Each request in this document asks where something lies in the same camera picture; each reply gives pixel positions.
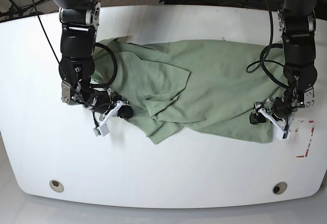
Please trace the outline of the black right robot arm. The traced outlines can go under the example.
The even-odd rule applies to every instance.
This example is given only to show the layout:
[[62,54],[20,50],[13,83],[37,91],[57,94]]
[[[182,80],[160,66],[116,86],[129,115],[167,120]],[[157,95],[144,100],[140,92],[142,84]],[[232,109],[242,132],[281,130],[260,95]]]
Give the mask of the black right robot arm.
[[91,83],[95,71],[93,52],[96,47],[103,48],[110,55],[113,52],[96,42],[101,4],[98,0],[53,0],[59,7],[59,20],[62,24],[59,73],[62,78],[61,99],[74,106],[83,105],[85,109],[100,114],[113,107],[110,94],[101,88],[110,86],[118,72],[117,61],[113,76],[104,84]]

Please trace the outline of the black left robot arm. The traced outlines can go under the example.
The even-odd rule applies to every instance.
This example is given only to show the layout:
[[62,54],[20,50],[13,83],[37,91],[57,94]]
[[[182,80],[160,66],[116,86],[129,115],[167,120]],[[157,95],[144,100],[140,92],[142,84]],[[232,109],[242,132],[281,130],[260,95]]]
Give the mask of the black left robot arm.
[[[256,102],[250,115],[253,125],[283,121],[288,129],[292,115],[298,108],[314,105],[314,84],[317,80],[315,31],[316,17],[314,9],[318,0],[284,0],[283,8],[278,12],[279,26],[282,32],[282,43],[270,42],[255,62],[262,68],[269,79],[284,88],[284,95],[272,100],[272,107],[265,108],[264,102]],[[287,84],[278,81],[266,68],[271,49],[281,48],[284,51],[283,74]]]

